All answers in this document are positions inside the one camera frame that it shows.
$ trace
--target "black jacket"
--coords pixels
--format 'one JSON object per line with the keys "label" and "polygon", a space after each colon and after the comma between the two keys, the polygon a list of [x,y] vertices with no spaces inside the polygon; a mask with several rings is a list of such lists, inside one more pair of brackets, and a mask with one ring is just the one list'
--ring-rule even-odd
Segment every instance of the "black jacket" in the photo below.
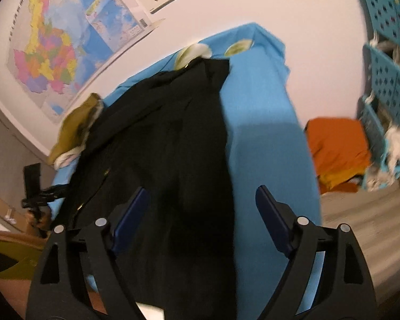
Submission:
{"label": "black jacket", "polygon": [[219,96],[228,73],[226,60],[196,59],[126,91],[92,126],[54,222],[88,225],[146,188],[152,204],[117,265],[135,300],[163,308],[166,320],[235,319]]}

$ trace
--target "colorful political map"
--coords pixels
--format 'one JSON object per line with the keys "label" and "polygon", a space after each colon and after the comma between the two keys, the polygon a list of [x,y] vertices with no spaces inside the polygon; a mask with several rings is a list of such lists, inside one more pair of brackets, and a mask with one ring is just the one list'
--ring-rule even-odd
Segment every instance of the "colorful political map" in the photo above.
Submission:
{"label": "colorful political map", "polygon": [[15,15],[7,66],[37,106],[58,120],[143,27],[121,0],[24,0]]}

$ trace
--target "blue bed sheet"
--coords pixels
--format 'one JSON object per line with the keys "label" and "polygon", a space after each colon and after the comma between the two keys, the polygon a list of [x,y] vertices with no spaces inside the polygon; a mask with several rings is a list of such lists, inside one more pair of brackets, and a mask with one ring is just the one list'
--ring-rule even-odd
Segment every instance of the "blue bed sheet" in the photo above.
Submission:
{"label": "blue bed sheet", "polygon": [[[289,69],[285,47],[257,24],[247,24],[207,38],[213,58],[224,58],[235,42],[252,39],[250,50],[230,57],[230,75],[221,100],[228,130],[227,158],[235,201],[235,263],[238,320],[256,319],[272,296],[287,265],[262,222],[255,191],[266,185],[276,200],[297,215],[321,224],[319,192],[304,132],[286,93]],[[113,104],[126,90],[159,71],[174,68],[176,53],[127,79],[104,99]],[[61,169],[55,184],[69,181],[77,161]],[[54,215],[62,201],[50,204]],[[314,299],[322,257],[316,263],[300,311]]]}

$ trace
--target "olive green cloth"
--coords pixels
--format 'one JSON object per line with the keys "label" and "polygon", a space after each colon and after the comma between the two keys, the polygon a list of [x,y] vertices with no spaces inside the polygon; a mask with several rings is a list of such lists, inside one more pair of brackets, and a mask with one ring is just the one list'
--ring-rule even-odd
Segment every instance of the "olive green cloth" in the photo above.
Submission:
{"label": "olive green cloth", "polygon": [[0,231],[0,254],[16,261],[0,271],[0,279],[32,279],[46,240]]}
{"label": "olive green cloth", "polygon": [[83,144],[86,133],[92,125],[92,119],[97,116],[97,111],[102,108],[101,97],[92,93],[84,103],[73,110],[62,122],[58,143],[52,148],[47,158],[49,165],[62,154]]}

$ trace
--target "gray floor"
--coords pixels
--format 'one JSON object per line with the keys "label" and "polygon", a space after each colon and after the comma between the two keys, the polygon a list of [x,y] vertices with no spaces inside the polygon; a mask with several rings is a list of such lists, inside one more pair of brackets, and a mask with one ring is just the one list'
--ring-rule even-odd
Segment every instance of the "gray floor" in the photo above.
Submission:
{"label": "gray floor", "polygon": [[400,187],[321,198],[323,224],[349,224],[362,248],[379,302],[400,290]]}
{"label": "gray floor", "polygon": [[21,213],[20,202],[25,197],[22,169],[37,162],[42,163],[42,187],[50,186],[54,169],[40,161],[0,122],[0,198]]}

